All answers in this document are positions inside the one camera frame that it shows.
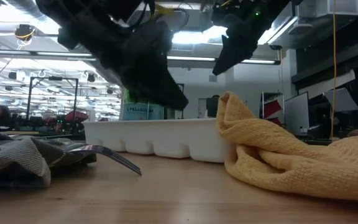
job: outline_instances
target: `ceiling pipe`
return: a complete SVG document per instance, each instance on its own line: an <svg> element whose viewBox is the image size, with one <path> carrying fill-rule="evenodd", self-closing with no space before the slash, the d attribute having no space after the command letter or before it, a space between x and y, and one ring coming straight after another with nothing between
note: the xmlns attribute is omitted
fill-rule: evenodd
<svg viewBox="0 0 358 224"><path fill-rule="evenodd" d="M32 16L34 19L38 20L39 22L47 22L49 20L49 18L39 10L34 0L1 0L1 1L9 6L14 7L15 9L19 10L24 14L28 14ZM83 47L77 47L74 50L70 50L70 49L68 50L71 52L88 53L88 51ZM98 73L102 75L106 81L121 85L121 82L119 81L117 76L112 71L103 68L100 62L95 61L95 62L86 62L86 63L97 69Z"/></svg>

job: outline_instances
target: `table surface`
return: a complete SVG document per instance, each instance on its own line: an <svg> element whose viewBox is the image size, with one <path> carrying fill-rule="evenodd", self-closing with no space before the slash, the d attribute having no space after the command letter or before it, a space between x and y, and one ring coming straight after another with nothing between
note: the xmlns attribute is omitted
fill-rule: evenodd
<svg viewBox="0 0 358 224"><path fill-rule="evenodd" d="M99 156L49 189L1 189L0 223L358 223L358 202L258 189L222 164L123 156L142 177Z"/></svg>

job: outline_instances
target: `gray cloth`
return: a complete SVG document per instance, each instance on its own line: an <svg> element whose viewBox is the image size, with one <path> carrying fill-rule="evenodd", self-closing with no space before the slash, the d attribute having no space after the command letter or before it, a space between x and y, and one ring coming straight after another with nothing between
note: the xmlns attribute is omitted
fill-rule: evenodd
<svg viewBox="0 0 358 224"><path fill-rule="evenodd" d="M0 187L49 187L50 167L96 162L93 153L70 152L84 145L0 133Z"/></svg>

